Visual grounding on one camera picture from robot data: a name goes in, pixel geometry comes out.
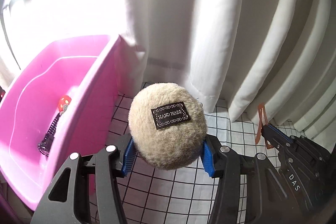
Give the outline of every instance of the blue rubber tip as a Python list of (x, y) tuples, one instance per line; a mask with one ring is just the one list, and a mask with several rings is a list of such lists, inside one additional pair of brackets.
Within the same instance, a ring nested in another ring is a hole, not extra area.
[(213, 166), (212, 153), (206, 141), (203, 142), (203, 153), (201, 155), (204, 171), (209, 174), (209, 177), (213, 177), (215, 174), (215, 168)]
[(134, 146), (134, 141), (131, 139), (124, 153), (123, 167), (121, 169), (124, 176), (127, 176), (127, 174), (132, 170), (136, 155), (137, 151)]

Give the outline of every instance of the fuzzy beige ball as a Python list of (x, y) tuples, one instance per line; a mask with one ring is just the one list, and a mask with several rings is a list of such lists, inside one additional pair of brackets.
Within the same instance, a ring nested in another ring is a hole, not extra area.
[[(191, 120), (157, 130), (151, 109), (176, 102), (184, 102)], [(141, 157), (155, 168), (165, 170), (194, 162), (207, 133), (201, 105), (174, 83), (153, 84), (141, 90), (134, 97), (128, 122)]]

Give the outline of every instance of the beige faux fur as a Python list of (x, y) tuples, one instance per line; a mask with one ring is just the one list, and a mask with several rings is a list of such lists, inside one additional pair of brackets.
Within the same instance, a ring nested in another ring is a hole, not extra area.
[[(181, 101), (191, 121), (157, 130), (151, 109)], [(174, 83), (153, 84), (141, 90), (132, 102), (128, 122), (142, 158), (155, 168), (165, 170), (195, 161), (207, 133), (201, 105), (187, 90)]]

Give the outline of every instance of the white curtain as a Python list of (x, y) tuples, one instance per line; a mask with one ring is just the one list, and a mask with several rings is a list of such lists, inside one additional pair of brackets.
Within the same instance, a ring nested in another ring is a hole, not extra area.
[[(4, 17), (22, 68), (58, 37), (119, 33), (128, 95), (143, 81), (175, 82), (206, 112), (223, 98), (232, 121), (247, 112), (254, 123), (263, 102), (269, 120), (291, 119), (315, 139), (336, 116), (335, 0), (31, 0)], [(3, 56), (8, 86), (18, 69)]]

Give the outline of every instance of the screw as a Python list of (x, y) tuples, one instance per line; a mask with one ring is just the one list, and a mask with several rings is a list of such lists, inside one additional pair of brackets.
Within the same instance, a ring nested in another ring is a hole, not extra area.
[(115, 145), (109, 145), (106, 147), (106, 151), (107, 152), (113, 152), (114, 150), (116, 150), (116, 146)]
[(264, 160), (264, 159), (266, 159), (266, 156), (265, 156), (265, 154), (263, 154), (263, 153), (258, 153), (258, 154), (257, 154), (257, 158), (258, 158), (259, 160)]
[(221, 146), (220, 150), (223, 153), (228, 153), (230, 151), (230, 147), (223, 145)]
[(70, 155), (70, 159), (71, 160), (75, 160), (76, 158), (78, 158), (79, 157), (79, 154), (77, 153), (77, 152), (74, 152), (74, 153), (72, 153), (71, 155)]

